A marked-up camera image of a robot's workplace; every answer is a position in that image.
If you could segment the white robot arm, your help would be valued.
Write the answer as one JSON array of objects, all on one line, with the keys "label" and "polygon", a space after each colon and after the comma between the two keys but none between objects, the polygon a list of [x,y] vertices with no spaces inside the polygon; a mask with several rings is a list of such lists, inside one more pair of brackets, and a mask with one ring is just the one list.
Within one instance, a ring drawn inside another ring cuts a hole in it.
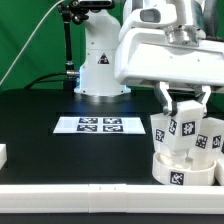
[{"label": "white robot arm", "polygon": [[206,103],[224,93],[224,42],[215,36],[216,0],[124,0],[123,21],[112,0],[78,0],[88,11],[80,87],[116,96],[127,86],[152,87],[164,112],[176,112],[171,90],[195,91]]}]

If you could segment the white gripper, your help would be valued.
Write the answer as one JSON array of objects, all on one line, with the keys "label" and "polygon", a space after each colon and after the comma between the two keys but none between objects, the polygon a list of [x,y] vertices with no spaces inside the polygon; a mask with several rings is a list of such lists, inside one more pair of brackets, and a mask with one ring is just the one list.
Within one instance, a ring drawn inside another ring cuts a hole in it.
[{"label": "white gripper", "polygon": [[224,43],[202,40],[196,47],[170,44],[163,30],[134,28],[121,40],[115,54],[115,78],[129,86],[153,86],[163,114],[175,116],[173,88],[197,85],[197,101],[205,106],[211,87],[224,89]]}]

